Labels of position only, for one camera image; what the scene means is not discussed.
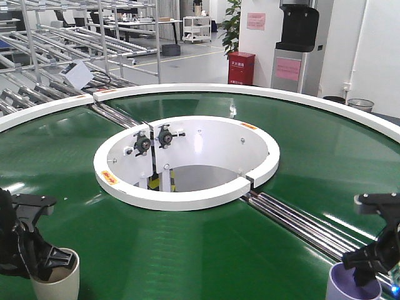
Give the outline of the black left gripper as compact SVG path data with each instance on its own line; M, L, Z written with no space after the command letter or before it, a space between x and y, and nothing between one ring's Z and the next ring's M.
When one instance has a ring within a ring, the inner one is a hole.
M1 190L1 274L48 281L54 269L73 268L74 255L46 242L36 226L56 203L53 196Z

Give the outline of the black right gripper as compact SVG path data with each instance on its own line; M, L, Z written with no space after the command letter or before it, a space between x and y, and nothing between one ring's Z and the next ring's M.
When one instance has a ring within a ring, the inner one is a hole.
M354 204L358 214L377 214L386 222L374 242L342 255L344 268L354 268L354 282L361 287L399 262L399 193L358 194Z

